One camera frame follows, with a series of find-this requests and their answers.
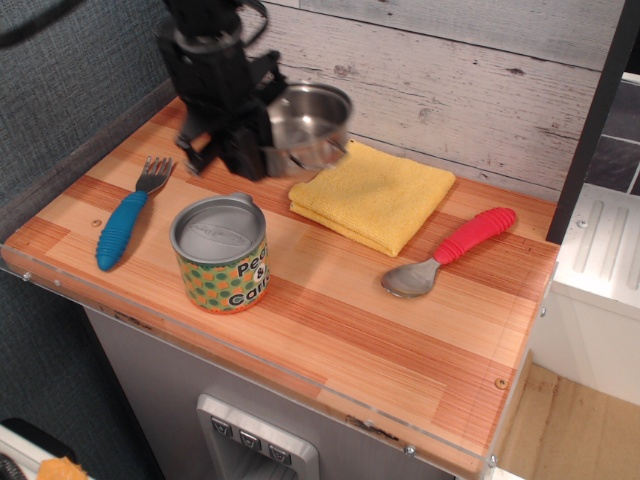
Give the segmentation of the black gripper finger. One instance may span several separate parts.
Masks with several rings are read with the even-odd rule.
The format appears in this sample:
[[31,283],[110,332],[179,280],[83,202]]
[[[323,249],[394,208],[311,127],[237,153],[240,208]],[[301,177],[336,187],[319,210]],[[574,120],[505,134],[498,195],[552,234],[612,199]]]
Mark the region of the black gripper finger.
[[231,173],[248,180],[259,181],[267,176],[256,134],[246,127],[223,135],[220,158]]
[[265,107],[258,107],[254,116],[255,131],[257,134],[257,142],[260,147],[272,147],[273,135],[271,121],[268,111]]

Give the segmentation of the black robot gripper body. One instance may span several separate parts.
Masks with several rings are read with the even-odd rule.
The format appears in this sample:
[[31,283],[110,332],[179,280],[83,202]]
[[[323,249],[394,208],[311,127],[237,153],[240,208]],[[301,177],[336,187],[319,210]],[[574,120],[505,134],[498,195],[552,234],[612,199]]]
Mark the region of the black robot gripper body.
[[280,53],[275,50],[254,60],[245,56],[241,42],[189,50],[176,32],[158,33],[157,44],[187,109],[176,144],[195,174],[221,159],[227,131],[246,127],[256,134],[256,109],[267,109],[287,88],[286,77],[279,71]]

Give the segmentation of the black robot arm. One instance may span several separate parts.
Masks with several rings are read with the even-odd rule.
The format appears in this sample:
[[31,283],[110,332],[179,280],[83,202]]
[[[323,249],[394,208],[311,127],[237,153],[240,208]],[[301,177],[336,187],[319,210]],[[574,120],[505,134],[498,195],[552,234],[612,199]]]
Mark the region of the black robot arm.
[[251,181],[266,177],[264,148],[274,144],[268,106],[287,88],[280,55],[250,60],[246,48],[265,31],[242,37],[240,1],[168,1],[156,42],[187,117],[176,143],[194,174],[221,159]]

